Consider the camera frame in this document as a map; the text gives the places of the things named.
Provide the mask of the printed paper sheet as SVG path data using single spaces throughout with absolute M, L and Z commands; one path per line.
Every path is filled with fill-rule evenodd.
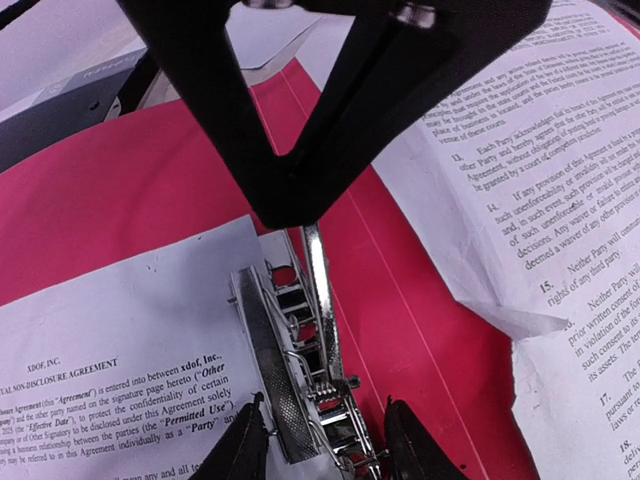
M 375 160 L 453 297 L 513 341 L 544 479 L 639 475 L 639 40 L 591 1 Z
M 5 305 L 2 477 L 189 477 L 261 387 L 230 301 L 261 261 L 244 217 Z

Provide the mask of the red clip file folder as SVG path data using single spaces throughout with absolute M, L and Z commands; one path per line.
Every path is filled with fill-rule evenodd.
M 77 135 L 1 180 L 1 310 L 247 218 L 214 150 L 172 103 Z

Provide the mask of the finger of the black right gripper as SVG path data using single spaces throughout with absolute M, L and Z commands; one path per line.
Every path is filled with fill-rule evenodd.
M 241 74 L 229 1 L 124 1 L 268 228 L 317 222 L 423 114 L 539 28 L 547 1 L 305 1 L 353 22 L 294 147 L 277 154 Z

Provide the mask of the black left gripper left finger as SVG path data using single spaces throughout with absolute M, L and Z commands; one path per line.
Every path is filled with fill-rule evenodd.
M 226 428 L 191 480 L 261 480 L 266 478 L 269 433 L 258 392 Z

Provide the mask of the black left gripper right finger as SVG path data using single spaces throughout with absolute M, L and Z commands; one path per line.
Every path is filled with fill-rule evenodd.
M 404 400 L 387 398 L 384 435 L 390 479 L 466 479 Z

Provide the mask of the metal folder clip spine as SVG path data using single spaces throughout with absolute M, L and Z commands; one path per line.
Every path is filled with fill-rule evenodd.
M 377 453 L 341 355 L 328 259 L 317 224 L 261 239 L 266 270 L 231 276 L 232 300 L 261 377 L 275 478 L 380 479 Z

